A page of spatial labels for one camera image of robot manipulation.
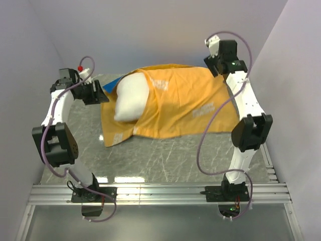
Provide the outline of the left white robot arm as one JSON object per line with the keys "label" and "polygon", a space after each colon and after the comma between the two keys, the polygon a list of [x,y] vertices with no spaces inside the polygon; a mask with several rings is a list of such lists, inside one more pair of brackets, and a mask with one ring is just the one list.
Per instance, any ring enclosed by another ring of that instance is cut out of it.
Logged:
{"label": "left white robot arm", "polygon": [[98,80],[92,80],[89,68],[79,67],[78,70],[64,68],[59,70],[60,78],[51,86],[51,102],[47,115],[39,127],[32,129],[32,137],[42,162],[53,171],[63,167],[64,178],[71,174],[75,180],[71,188],[76,195],[83,196],[90,202],[97,201],[101,189],[93,173],[79,160],[78,144],[67,126],[70,109],[75,100],[85,105],[107,103]]}

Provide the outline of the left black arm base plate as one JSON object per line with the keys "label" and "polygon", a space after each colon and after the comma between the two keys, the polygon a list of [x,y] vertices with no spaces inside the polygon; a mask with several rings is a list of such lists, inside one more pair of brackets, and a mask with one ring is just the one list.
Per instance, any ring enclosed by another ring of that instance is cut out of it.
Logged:
{"label": "left black arm base plate", "polygon": [[97,192],[102,193],[96,194],[92,193],[84,188],[76,188],[73,190],[71,202],[72,203],[112,203],[116,200],[117,187],[99,187]]}

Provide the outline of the right side aluminium rail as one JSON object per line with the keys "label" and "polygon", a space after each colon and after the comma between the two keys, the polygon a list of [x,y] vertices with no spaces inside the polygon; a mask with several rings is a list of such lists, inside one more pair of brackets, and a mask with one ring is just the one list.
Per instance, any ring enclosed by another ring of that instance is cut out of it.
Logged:
{"label": "right side aluminium rail", "polygon": [[270,154],[269,154],[267,145],[266,144],[261,145],[260,151],[261,151],[262,157],[264,159],[267,175],[269,178],[269,183],[279,183],[274,166],[273,166],[271,158],[270,158]]}

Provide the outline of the yellow pillowcase with blue lining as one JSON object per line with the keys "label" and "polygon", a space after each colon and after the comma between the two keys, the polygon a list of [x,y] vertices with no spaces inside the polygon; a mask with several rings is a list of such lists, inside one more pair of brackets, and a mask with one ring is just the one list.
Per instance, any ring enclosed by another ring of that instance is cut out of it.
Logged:
{"label": "yellow pillowcase with blue lining", "polygon": [[[149,96],[142,116],[132,122],[114,120],[119,81],[132,73],[144,73]],[[104,86],[108,103],[101,105],[101,125],[106,147],[132,136],[168,139],[185,135],[229,133],[238,115],[222,77],[205,67],[165,64],[142,67]]]}

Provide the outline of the black box under rail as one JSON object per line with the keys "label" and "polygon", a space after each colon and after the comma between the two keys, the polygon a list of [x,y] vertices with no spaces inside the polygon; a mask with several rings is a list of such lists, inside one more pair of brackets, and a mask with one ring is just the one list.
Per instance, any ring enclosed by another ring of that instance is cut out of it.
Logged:
{"label": "black box under rail", "polygon": [[81,213],[83,217],[99,217],[102,214],[102,205],[82,205]]}

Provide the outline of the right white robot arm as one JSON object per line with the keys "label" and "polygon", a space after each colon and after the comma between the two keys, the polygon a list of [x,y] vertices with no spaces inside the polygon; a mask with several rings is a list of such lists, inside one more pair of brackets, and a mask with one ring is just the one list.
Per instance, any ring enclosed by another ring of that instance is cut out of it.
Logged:
{"label": "right white robot arm", "polygon": [[210,55],[204,61],[213,76],[223,78],[232,94],[226,103],[234,101],[239,115],[239,122],[231,132],[234,152],[221,188],[222,197],[231,201],[245,185],[246,171],[256,151],[265,143],[273,117],[265,113],[254,94],[249,79],[251,67],[238,58],[237,42],[214,35],[205,44]]}

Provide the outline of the aluminium mounting rail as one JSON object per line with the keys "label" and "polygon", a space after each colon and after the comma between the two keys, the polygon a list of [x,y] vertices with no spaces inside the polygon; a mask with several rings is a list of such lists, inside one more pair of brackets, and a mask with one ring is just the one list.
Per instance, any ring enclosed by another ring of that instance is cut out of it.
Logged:
{"label": "aluminium mounting rail", "polygon": [[285,184],[255,184],[252,208],[224,219],[204,184],[118,184],[108,221],[89,223],[62,185],[32,188],[17,240],[295,240]]}

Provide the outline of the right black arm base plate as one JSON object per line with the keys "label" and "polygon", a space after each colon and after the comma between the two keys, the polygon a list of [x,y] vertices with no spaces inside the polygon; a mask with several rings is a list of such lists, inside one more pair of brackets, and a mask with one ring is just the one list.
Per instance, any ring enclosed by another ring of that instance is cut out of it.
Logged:
{"label": "right black arm base plate", "polygon": [[250,200],[249,191],[245,183],[235,185],[222,182],[220,186],[205,186],[205,189],[200,194],[205,195],[207,202]]}

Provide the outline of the white pillow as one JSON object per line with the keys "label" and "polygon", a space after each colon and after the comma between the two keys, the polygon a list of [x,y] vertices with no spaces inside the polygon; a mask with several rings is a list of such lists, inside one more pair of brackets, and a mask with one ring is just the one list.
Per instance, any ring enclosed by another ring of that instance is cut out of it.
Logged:
{"label": "white pillow", "polygon": [[142,72],[123,77],[116,88],[117,100],[114,120],[137,121],[143,114],[149,96],[147,79]]}

